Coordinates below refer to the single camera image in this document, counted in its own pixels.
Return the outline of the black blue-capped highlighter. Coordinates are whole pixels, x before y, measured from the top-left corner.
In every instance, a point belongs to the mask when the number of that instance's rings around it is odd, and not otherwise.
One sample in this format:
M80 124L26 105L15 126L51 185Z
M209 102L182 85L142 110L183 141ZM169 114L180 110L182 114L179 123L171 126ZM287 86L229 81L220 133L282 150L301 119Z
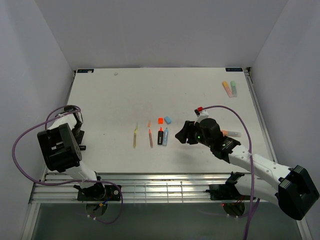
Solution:
M79 145L79 149L81 151L85 151L87 149L87 146L86 145Z

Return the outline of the pastel blue highlighter cap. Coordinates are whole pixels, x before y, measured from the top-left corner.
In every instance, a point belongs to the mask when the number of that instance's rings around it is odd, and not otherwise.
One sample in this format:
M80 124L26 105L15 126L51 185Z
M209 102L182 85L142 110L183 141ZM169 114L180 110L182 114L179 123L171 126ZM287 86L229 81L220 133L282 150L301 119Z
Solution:
M164 121L167 123L167 124L171 124L172 123L172 120L169 116L166 116L164 117Z

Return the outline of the black orange-capped highlighter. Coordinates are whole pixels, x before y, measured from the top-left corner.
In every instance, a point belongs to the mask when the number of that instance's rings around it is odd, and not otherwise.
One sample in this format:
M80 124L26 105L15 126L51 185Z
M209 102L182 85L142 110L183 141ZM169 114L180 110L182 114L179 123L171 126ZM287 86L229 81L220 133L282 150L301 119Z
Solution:
M157 144L162 145L164 139L164 130L162 127L160 127L158 133L157 133Z

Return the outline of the pastel coral highlighter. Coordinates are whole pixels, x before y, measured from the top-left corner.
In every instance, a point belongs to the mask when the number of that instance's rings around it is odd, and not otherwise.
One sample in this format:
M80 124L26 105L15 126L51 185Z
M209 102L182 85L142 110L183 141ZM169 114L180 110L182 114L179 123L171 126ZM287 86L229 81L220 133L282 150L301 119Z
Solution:
M228 136L228 137L241 137L242 136L242 134L240 132L236 132L236 131L222 130L221 132L224 136Z

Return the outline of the orange highlighter cap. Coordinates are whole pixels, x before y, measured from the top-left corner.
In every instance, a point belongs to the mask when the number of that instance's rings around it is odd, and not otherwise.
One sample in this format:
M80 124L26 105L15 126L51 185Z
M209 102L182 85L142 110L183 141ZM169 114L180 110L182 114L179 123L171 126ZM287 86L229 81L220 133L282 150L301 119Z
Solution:
M163 118L158 118L158 121L157 121L157 122L158 122L158 124L160 124L160 125L161 125L161 124L163 124L163 123L164 123L164 119L163 119Z

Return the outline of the thin orange highlighter pen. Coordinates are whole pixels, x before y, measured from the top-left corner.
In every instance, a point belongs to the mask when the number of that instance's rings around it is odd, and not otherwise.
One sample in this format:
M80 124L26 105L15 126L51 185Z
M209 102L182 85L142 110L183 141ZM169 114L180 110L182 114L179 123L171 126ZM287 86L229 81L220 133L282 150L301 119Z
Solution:
M152 136L152 131L151 131L150 128L148 129L148 137L149 137L150 147L153 148L153 147L154 147L154 144L153 144L153 136Z

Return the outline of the thin yellow highlighter pen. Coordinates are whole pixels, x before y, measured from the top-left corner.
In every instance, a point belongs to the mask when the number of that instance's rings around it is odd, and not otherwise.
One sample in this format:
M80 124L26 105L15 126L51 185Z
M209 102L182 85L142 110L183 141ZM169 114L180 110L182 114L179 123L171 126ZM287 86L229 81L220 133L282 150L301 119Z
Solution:
M133 148L135 149L137 146L137 128L134 129L134 133L133 133Z

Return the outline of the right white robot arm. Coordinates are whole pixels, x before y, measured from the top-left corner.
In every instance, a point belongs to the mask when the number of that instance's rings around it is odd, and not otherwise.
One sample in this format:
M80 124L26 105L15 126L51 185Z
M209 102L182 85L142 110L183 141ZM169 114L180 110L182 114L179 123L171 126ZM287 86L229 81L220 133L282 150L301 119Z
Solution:
M225 136L212 118L186 121L175 138L182 144L202 144L219 160L254 175L232 172L224 184L211 184L207 193L212 200L253 197L275 204L287 216L300 221L320 197L304 167L289 167L250 154L239 141Z

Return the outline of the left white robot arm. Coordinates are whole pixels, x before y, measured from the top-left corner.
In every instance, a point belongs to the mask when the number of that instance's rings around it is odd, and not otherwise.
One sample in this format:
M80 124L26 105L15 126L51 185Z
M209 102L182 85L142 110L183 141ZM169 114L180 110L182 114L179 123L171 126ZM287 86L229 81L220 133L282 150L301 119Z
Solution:
M83 117L80 108L67 105L58 113L50 127L37 134L39 146L47 168L78 180L75 186L86 197L100 199L105 189L98 174L82 162L80 144L84 137L81 130Z

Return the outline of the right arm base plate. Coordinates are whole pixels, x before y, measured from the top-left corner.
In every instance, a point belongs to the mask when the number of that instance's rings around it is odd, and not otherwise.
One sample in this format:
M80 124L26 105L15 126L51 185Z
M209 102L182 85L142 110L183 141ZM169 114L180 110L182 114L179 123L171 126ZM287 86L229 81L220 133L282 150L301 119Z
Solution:
M210 184L205 190L211 200L249 200L251 189L239 184Z

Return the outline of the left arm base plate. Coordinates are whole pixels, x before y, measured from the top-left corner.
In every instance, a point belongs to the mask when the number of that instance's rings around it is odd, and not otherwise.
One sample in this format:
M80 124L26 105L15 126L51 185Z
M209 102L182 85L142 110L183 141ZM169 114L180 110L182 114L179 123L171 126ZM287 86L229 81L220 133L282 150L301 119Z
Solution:
M103 202L105 200L117 202L121 200L120 190L121 185L115 187L114 185L104 185L104 195L100 198L94 198L91 196L85 196L80 190L78 190L76 200L81 202Z

